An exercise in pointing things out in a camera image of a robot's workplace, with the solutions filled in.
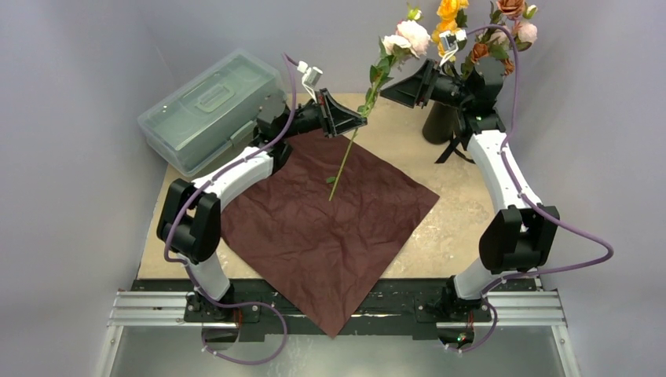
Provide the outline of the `pale pink rose stem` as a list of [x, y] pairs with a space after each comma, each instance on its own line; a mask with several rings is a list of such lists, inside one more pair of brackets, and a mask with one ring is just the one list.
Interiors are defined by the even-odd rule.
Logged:
[[381, 89], [393, 79], [393, 70], [400, 71], [409, 60], [426, 56], [431, 37], [419, 22], [422, 17], [423, 12], [417, 5], [408, 4], [407, 15], [397, 23], [394, 32], [379, 39], [379, 58], [370, 67], [370, 85], [364, 103], [357, 109], [362, 117], [368, 118], [371, 114]]

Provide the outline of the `black ribbon with gold lettering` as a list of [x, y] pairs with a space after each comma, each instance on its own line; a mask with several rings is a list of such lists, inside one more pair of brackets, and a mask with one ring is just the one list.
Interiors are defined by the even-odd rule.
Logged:
[[440, 156], [436, 159], [435, 163], [436, 164], [445, 163], [451, 155], [455, 154], [459, 158], [465, 160], [466, 162], [475, 164], [475, 162], [472, 158], [467, 157], [463, 152], [461, 152], [458, 149], [458, 146], [462, 145], [463, 149], [466, 151], [467, 146], [469, 144], [469, 141], [470, 141], [470, 138], [468, 138], [468, 137], [460, 137], [460, 136], [457, 136], [455, 133], [452, 133], [452, 136], [449, 139], [448, 146], [440, 154]]

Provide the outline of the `yellow rose stem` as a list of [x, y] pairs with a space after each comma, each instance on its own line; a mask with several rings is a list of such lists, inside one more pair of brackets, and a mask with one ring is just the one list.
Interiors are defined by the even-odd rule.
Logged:
[[431, 33], [431, 40], [437, 46], [438, 55], [443, 57], [445, 55], [445, 48], [442, 45], [440, 34], [445, 31], [456, 31], [458, 24], [456, 17], [467, 9], [469, 6], [468, 0], [441, 0], [437, 8], [437, 15], [440, 21]]

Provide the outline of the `flower bouquet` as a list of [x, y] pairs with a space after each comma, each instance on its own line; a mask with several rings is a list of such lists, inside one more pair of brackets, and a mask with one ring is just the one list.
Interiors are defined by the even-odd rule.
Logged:
[[344, 137], [288, 143], [286, 164], [222, 211], [221, 236], [333, 338], [439, 197]]

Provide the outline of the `dark pink rose stem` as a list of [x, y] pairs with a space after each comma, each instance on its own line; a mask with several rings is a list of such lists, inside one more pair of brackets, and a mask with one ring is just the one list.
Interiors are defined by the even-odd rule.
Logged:
[[518, 5], [503, 5], [498, 2], [498, 10], [502, 13], [499, 17], [499, 24], [504, 25], [504, 19], [514, 21], [511, 29], [514, 41], [517, 44], [519, 51], [525, 51], [532, 46], [537, 40], [538, 29], [536, 25], [532, 24], [530, 20], [536, 15], [538, 8], [536, 5], [527, 5], [523, 3]]

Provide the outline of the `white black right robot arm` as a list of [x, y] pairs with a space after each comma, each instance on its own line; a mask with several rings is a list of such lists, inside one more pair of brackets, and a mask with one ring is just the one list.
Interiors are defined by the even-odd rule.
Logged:
[[489, 191], [495, 217], [478, 243], [479, 257], [462, 273], [448, 279], [441, 298], [443, 314], [453, 320], [481, 306], [482, 291], [494, 279], [528, 273], [547, 261], [558, 218], [554, 206], [544, 206], [521, 174], [508, 143], [506, 128], [496, 112], [505, 67], [484, 58], [463, 78], [446, 75], [433, 60], [413, 75], [381, 91], [381, 97], [414, 108], [428, 101], [454, 108], [456, 142], [470, 153]]

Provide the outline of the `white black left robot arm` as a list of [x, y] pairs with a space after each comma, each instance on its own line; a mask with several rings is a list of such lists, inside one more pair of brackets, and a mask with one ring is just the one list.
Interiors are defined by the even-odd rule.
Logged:
[[294, 106], [272, 94], [242, 127], [252, 138], [235, 159], [194, 181], [177, 179], [170, 184], [157, 236], [164, 242], [165, 260], [181, 264], [192, 280], [196, 311], [223, 321], [241, 307], [215, 255], [221, 241], [221, 213], [236, 197], [286, 164], [292, 151], [287, 139], [316, 130], [325, 137], [337, 137], [367, 123], [366, 116], [341, 105], [326, 89]]

